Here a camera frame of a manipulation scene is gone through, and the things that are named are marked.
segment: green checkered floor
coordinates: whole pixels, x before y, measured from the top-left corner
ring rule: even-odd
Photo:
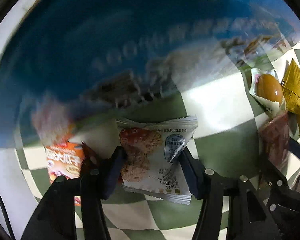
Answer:
[[[287,65],[294,59],[300,66],[300,43],[279,59],[258,68],[275,67],[281,81]],[[222,176],[246,175],[257,182],[256,167],[259,155],[258,128],[269,120],[265,109],[249,94],[249,67],[236,68],[227,62],[227,76],[183,93],[153,102],[127,114],[137,122],[161,122],[196,115],[198,128],[188,144],[191,154]],[[298,138],[295,127],[291,136]],[[102,157],[109,157],[118,143],[114,120],[80,131],[71,141],[85,141]],[[24,147],[17,151],[20,167],[31,192],[40,201],[50,186],[42,146]],[[287,177],[293,178],[299,161],[289,156]],[[199,217],[202,201],[191,199],[190,205],[156,200],[146,195],[128,193],[117,187],[107,201],[102,201],[107,226],[113,240],[125,239],[191,239]],[[219,239],[225,239],[228,198],[224,198]],[[75,207],[78,239],[83,239],[81,210]]]

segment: orange snack bag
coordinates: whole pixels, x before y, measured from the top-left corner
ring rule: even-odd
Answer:
[[[58,176],[75,179],[80,176],[80,169],[84,160],[82,145],[78,143],[60,143],[46,146],[47,165],[50,183]],[[79,196],[74,197],[74,204],[81,205]]]

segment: black cable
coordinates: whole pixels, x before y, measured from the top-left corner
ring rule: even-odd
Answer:
[[[0,207],[1,207],[2,214],[3,214],[4,220],[6,222],[8,231],[9,231],[9,235],[10,235],[12,240],[16,240],[16,238],[14,237],[14,234],[13,234],[13,230],[12,230],[12,227],[11,227],[11,224],[10,224],[10,220],[9,220],[9,217],[8,217],[7,210],[4,206],[4,203],[3,203],[3,200],[1,198],[1,196],[0,196]]]

